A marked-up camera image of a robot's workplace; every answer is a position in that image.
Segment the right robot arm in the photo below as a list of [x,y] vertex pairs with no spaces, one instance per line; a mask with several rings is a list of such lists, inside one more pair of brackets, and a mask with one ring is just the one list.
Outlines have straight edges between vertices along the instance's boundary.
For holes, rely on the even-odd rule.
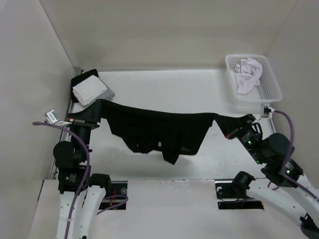
[[217,122],[228,140],[238,139],[261,172],[290,199],[268,187],[260,187],[257,179],[240,171],[231,182],[232,193],[240,199],[253,198],[280,212],[294,222],[309,239],[319,237],[319,191],[308,181],[302,168],[291,158],[294,151],[295,129],[291,118],[282,111],[290,127],[290,138],[274,133],[263,139],[258,120],[253,115],[240,118],[221,117]]

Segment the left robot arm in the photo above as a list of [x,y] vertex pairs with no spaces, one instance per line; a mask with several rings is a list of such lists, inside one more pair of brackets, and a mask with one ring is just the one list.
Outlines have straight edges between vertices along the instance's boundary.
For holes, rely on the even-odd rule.
[[58,168],[60,213],[56,238],[88,239],[103,199],[112,192],[107,174],[92,174],[89,143],[91,131],[101,122],[101,100],[81,112],[69,115],[71,136],[53,149]]

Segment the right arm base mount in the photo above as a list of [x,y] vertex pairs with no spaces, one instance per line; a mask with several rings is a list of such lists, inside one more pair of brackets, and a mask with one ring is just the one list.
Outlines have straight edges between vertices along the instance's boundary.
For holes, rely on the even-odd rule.
[[220,210],[263,210],[262,202],[248,196],[239,196],[232,188],[231,180],[215,181],[217,206]]

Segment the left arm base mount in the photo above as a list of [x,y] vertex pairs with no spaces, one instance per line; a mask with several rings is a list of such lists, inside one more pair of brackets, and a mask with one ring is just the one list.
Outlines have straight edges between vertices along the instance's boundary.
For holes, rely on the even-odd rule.
[[125,210],[126,209],[126,197],[128,193],[127,181],[112,181],[111,189],[107,192],[106,196],[102,200],[99,210],[103,210],[114,205],[120,204],[120,206],[112,208],[112,210]]

